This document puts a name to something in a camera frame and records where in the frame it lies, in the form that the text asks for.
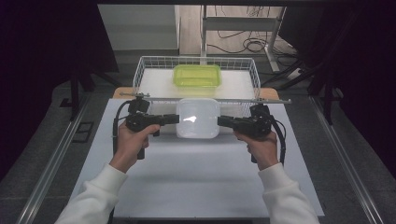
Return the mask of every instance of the hand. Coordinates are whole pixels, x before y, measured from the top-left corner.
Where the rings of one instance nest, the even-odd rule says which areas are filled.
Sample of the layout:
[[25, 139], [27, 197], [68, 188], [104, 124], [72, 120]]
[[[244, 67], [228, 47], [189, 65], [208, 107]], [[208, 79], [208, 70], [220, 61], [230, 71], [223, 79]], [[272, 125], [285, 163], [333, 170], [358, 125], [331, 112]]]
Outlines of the hand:
[[260, 170], [279, 163], [277, 159], [276, 133], [270, 132], [263, 140], [257, 141], [239, 132], [233, 132], [238, 140], [247, 143], [247, 151], [254, 156]]
[[141, 132], [134, 133], [125, 125], [119, 126], [118, 148], [110, 165], [126, 173], [137, 161], [137, 153], [141, 148], [149, 146], [149, 134], [160, 130], [160, 125], [152, 124]]

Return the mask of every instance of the green lid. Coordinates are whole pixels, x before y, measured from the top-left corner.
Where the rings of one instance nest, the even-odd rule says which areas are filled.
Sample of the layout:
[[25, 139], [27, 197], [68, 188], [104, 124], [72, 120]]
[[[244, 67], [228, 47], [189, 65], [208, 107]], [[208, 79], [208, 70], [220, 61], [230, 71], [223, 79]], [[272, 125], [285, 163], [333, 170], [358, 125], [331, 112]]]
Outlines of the green lid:
[[218, 65], [180, 64], [174, 69], [173, 82], [178, 87], [217, 87], [221, 84]]

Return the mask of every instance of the white container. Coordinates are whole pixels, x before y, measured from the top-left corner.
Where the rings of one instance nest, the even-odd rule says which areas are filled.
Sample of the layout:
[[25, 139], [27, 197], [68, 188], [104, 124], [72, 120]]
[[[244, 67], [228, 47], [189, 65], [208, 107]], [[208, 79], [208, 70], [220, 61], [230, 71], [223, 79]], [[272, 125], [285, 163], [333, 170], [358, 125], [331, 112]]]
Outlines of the white container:
[[214, 138], [219, 134], [219, 102], [209, 98], [186, 98], [177, 103], [177, 137]]

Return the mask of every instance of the white sweater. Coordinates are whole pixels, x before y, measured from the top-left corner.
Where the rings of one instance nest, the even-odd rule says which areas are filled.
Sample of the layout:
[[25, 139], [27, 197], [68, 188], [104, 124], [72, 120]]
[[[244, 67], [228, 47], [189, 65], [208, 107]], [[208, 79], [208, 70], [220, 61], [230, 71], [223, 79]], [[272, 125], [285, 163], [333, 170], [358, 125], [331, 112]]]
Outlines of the white sweater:
[[[272, 224], [318, 223], [312, 205], [298, 183], [286, 175], [281, 163], [259, 171], [259, 177]], [[107, 223], [126, 178], [123, 172], [106, 165], [95, 179], [84, 183], [84, 191], [69, 202], [56, 223]]]

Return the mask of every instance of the white wire rack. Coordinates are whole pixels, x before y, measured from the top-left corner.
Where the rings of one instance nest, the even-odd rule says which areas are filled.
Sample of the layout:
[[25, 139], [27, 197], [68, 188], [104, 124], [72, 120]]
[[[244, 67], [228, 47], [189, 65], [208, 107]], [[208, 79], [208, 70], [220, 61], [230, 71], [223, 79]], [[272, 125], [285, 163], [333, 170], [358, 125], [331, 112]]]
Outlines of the white wire rack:
[[[260, 97], [260, 80], [256, 69], [256, 64], [251, 58], [217, 58], [217, 57], [169, 57], [169, 56], [144, 56], [140, 58], [139, 64], [134, 74], [134, 94], [139, 93], [140, 83], [146, 69], [174, 69], [179, 64], [216, 64], [220, 67], [221, 71], [234, 70], [234, 71], [246, 71], [250, 75], [251, 86], [253, 88], [254, 96], [253, 99]], [[151, 107], [149, 113], [174, 113], [172, 105], [180, 100], [180, 98], [161, 98], [156, 97], [155, 99], [149, 99]], [[255, 103], [249, 100], [239, 99], [216, 99], [220, 102], [221, 115], [233, 116], [233, 117], [249, 117], [249, 108]], [[161, 105], [161, 112], [157, 111], [156, 105]]]

